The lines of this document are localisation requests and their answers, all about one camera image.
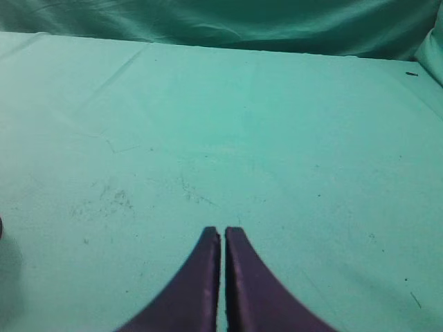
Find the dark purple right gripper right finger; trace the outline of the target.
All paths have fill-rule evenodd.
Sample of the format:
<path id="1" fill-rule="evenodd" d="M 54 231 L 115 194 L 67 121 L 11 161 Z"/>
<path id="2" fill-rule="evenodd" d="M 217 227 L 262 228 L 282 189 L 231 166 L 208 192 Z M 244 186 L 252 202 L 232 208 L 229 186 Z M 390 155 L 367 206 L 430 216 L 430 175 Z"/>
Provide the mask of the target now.
<path id="1" fill-rule="evenodd" d="M 229 331 L 334 331 L 299 302 L 256 253 L 243 228 L 225 231 Z"/>

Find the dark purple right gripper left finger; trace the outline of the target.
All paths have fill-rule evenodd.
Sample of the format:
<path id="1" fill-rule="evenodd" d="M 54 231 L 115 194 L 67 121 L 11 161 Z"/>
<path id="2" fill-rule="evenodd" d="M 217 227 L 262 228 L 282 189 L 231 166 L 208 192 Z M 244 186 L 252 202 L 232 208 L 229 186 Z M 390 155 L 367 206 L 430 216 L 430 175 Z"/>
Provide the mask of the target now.
<path id="1" fill-rule="evenodd" d="M 175 276 L 118 330 L 216 331 L 220 263 L 220 235 L 206 227 Z"/>

